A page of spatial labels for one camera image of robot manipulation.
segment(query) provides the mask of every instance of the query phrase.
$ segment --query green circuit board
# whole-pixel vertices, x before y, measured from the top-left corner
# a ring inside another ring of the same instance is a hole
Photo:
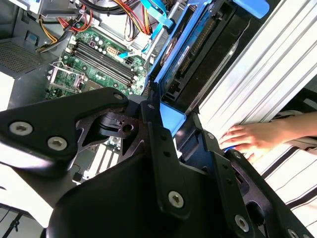
[[[103,54],[108,58],[111,58],[112,61],[115,61],[117,65],[131,71],[134,74],[133,79],[131,79],[131,84],[124,84],[115,77],[109,76],[104,71],[89,64],[89,62],[78,59],[76,54],[73,53],[76,50],[76,43],[78,42],[85,44],[90,50],[96,52],[96,54]],[[127,96],[129,94],[141,95],[143,92],[147,75],[147,71],[143,68],[144,60],[139,56],[129,57],[127,59],[119,58],[118,55],[127,50],[120,44],[116,44],[114,41],[108,39],[106,36],[93,29],[93,27],[90,27],[85,32],[73,35],[69,41],[67,49],[68,52],[65,51],[62,54],[60,61],[62,61],[62,63],[67,67],[84,74],[84,80],[82,80],[78,88],[74,90],[76,76],[74,74],[58,70],[54,77],[54,84],[64,86],[69,90],[56,88],[52,85],[49,88],[47,99],[69,96],[75,93],[86,92],[101,87],[117,88]]]

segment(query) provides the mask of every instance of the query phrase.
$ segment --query metal bracket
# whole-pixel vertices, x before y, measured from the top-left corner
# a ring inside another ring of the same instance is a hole
[[[250,189],[243,196],[244,203],[249,207],[255,203],[262,210],[267,237],[313,237],[240,152],[228,150],[225,157],[248,183]]]

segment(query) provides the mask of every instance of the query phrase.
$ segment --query motherboard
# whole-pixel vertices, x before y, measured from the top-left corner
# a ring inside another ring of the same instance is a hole
[[[90,27],[71,36],[60,61],[53,64],[47,99],[69,96],[102,87],[125,95],[141,95],[147,71],[139,56],[120,58],[126,49]]]

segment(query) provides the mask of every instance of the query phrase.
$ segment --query finger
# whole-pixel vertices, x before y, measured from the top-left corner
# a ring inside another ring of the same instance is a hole
[[[250,144],[243,144],[243,145],[238,145],[234,148],[235,150],[239,151],[240,153],[247,153],[245,156],[246,158],[252,154],[252,145]]]
[[[243,135],[235,138],[228,139],[219,144],[221,149],[228,148],[235,145],[248,144],[251,143],[251,139],[249,136]]]
[[[227,134],[225,134],[222,138],[219,139],[219,144],[221,144],[222,142],[231,139],[231,138],[236,138],[236,137],[240,137],[243,135],[246,135],[246,131],[245,130],[238,130],[238,131],[232,131],[232,132],[228,132]]]

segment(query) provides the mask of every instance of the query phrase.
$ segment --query blue latch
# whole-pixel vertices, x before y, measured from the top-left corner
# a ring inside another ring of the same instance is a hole
[[[233,0],[236,4],[261,19],[269,11],[269,4],[265,0]]]

